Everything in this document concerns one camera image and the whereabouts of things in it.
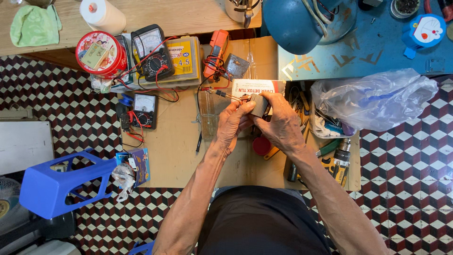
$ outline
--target person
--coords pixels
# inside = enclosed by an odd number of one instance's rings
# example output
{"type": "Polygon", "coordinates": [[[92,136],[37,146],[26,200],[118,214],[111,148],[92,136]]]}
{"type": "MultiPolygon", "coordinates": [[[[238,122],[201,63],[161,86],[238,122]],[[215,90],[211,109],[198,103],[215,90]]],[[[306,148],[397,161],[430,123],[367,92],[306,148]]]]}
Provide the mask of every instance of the person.
{"type": "Polygon", "coordinates": [[[231,103],[188,184],[166,215],[152,254],[331,254],[300,194],[263,186],[221,188],[208,205],[237,135],[255,124],[299,169],[328,235],[341,254],[388,254],[359,206],[330,176],[299,129],[298,116],[279,93],[262,93],[270,122],[250,115],[255,102],[231,103]]]}

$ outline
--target blue plastic stool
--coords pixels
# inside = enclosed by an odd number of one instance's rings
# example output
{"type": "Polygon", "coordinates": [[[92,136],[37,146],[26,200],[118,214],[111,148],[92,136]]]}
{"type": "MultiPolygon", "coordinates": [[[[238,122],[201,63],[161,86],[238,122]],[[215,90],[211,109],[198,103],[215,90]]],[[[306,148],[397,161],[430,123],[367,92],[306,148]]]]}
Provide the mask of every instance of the blue plastic stool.
{"type": "Polygon", "coordinates": [[[139,242],[136,242],[134,244],[134,247],[130,250],[129,254],[128,255],[134,255],[134,254],[137,254],[141,251],[144,251],[144,250],[148,250],[145,255],[151,255],[151,252],[153,251],[153,246],[154,246],[154,241],[148,243],[148,244],[145,244],[145,245],[141,245],[139,247],[137,247],[137,245],[139,244],[139,242]]]}
{"type": "Polygon", "coordinates": [[[20,189],[20,204],[45,219],[51,219],[99,199],[110,197],[112,193],[105,194],[105,191],[110,174],[116,167],[116,159],[100,159],[88,153],[91,150],[93,149],[90,148],[27,168],[20,189]],[[72,160],[77,156],[85,157],[95,164],[71,171],[72,160]],[[69,161],[67,172],[56,172],[50,168],[50,166],[64,161],[69,161]],[[75,192],[83,183],[99,177],[102,177],[102,182],[96,197],[88,199],[75,192]],[[84,201],[67,205],[65,198],[68,193],[72,193],[84,201]]]}

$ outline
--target white board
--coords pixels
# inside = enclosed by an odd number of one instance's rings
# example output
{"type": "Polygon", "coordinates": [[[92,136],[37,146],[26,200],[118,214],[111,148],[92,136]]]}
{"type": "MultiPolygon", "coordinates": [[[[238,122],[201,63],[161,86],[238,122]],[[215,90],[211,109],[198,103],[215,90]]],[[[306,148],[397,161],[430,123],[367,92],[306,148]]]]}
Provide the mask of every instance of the white board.
{"type": "Polygon", "coordinates": [[[48,121],[0,122],[0,175],[53,159],[48,121]]]}

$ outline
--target orange handle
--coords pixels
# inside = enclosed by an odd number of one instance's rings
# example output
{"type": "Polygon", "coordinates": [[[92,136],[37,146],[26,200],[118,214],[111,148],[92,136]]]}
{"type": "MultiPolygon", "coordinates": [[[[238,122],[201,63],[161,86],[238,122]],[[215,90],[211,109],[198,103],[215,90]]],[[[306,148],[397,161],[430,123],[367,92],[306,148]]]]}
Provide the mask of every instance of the orange handle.
{"type": "Polygon", "coordinates": [[[278,149],[277,147],[272,147],[270,152],[264,155],[264,160],[269,160],[273,155],[275,155],[279,151],[280,149],[278,149]]]}

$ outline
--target checkered tile floor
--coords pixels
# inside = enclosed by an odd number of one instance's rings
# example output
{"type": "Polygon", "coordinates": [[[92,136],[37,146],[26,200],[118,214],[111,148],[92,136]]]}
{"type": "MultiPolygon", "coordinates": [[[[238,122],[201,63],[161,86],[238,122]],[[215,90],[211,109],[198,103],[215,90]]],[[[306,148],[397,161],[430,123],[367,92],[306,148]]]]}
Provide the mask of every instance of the checkered tile floor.
{"type": "MultiPolygon", "coordinates": [[[[122,150],[116,95],[93,94],[88,75],[44,62],[0,58],[0,110],[17,103],[50,121],[55,157],[94,148],[102,158],[122,150]]],[[[381,233],[392,254],[453,255],[453,84],[440,85],[418,119],[387,132],[362,130],[361,184],[350,196],[381,233]]],[[[89,195],[99,181],[86,183],[89,195]]],[[[126,254],[150,242],[182,189],[136,188],[76,211],[74,240],[85,254],[126,254]]],[[[108,186],[114,195],[120,192],[108,186]]],[[[319,226],[310,192],[302,192],[319,226]]],[[[335,247],[331,241],[332,251],[335,247]]]]}

